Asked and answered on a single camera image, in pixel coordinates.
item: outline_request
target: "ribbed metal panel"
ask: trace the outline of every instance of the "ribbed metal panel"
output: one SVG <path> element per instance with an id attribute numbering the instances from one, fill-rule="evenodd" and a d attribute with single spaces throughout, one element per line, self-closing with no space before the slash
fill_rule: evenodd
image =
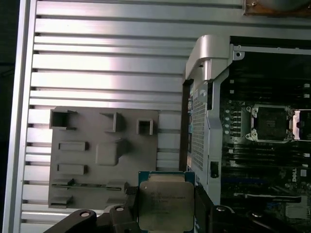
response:
<path id="1" fill-rule="evenodd" d="M 73 211 L 47 206 L 50 109 L 159 110 L 157 168 L 178 169 L 182 75 L 198 37 L 311 39 L 309 20 L 243 17 L 241 0 L 29 1 L 14 232 L 43 232 Z"/>

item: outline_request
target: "silver metal frame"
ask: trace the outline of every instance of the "silver metal frame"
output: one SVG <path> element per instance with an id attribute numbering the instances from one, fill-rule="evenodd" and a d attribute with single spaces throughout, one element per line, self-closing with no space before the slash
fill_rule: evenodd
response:
<path id="1" fill-rule="evenodd" d="M 229 76 L 227 69 L 232 61 L 242 60 L 246 52 L 264 52 L 281 54 L 311 55 L 311 50 L 287 48 L 259 48 L 233 46 L 230 36 L 201 36 L 186 63 L 185 79 L 193 79 L 193 97 L 201 102 L 207 102 L 207 95 L 202 95 L 209 82 L 213 82 L 212 109 L 206 109 L 204 128 L 204 162 L 203 171 L 192 163 L 191 169 L 196 172 L 200 183 L 215 204 L 220 204 L 221 196 L 221 160 L 223 129 L 219 119 L 220 85 Z M 210 163 L 218 162 L 220 176 L 210 177 Z"/>
<path id="2" fill-rule="evenodd" d="M 26 150 L 28 104 L 35 35 L 36 0 L 20 2 L 17 58 L 14 78 L 12 118 L 8 156 L 3 230 L 18 233 Z"/>

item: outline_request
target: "cpu socket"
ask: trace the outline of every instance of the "cpu socket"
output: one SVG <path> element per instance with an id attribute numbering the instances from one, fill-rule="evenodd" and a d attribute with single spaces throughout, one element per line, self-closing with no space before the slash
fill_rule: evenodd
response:
<path id="1" fill-rule="evenodd" d="M 251 115 L 251 132 L 245 138 L 255 142 L 285 143 L 294 139 L 290 121 L 294 111 L 287 106 L 256 104 L 247 107 Z"/>

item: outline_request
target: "circuit board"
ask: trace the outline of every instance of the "circuit board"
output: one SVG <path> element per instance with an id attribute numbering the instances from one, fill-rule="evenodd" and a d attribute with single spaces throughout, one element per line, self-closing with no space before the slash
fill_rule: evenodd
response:
<path id="1" fill-rule="evenodd" d="M 304 233 L 311 233 L 310 64 L 310 56 L 249 52 L 230 66 L 220 92 L 221 204 L 241 215 L 265 211 Z M 189 140 L 193 108 L 192 90 Z"/>

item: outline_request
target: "metal mesh panel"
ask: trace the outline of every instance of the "metal mesh panel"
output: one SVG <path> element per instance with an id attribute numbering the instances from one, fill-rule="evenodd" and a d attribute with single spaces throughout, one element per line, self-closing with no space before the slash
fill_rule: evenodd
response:
<path id="1" fill-rule="evenodd" d="M 192 162 L 203 171 L 205 103 L 193 101 Z"/>

